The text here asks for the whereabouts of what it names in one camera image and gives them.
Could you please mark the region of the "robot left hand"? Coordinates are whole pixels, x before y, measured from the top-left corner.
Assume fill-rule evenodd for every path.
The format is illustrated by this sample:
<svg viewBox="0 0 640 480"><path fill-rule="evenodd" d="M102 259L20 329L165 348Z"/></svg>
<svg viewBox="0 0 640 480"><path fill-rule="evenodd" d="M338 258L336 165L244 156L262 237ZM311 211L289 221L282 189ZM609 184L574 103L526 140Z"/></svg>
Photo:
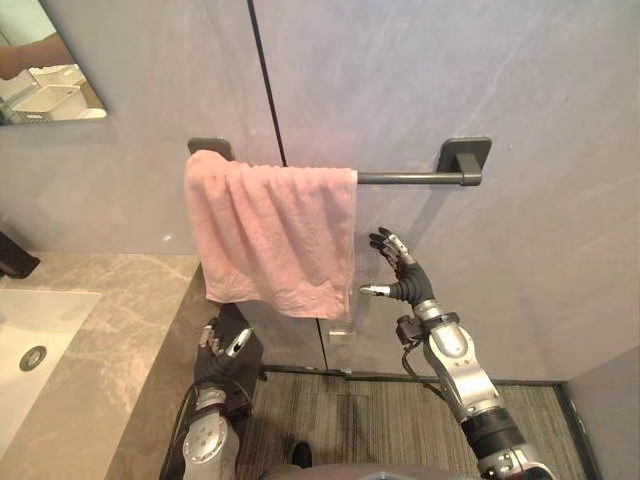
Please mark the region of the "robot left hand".
<svg viewBox="0 0 640 480"><path fill-rule="evenodd" d="M242 353L252 337L252 330L245 328L224 345L212 325L206 325L200 335L194 365L194 381L197 384L241 383L247 373Z"/></svg>

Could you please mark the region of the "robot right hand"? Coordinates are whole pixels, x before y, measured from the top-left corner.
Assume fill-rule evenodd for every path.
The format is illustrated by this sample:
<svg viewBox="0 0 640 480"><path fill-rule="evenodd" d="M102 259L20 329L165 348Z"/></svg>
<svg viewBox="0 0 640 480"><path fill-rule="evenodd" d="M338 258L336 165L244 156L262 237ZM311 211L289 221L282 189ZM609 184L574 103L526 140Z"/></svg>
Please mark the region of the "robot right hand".
<svg viewBox="0 0 640 480"><path fill-rule="evenodd" d="M396 282L362 285L358 289L361 294L404 301L412 308L435 299L431 282L424 269L395 233L385 227L379 227L377 232L369 234L369 245L391 266Z"/></svg>

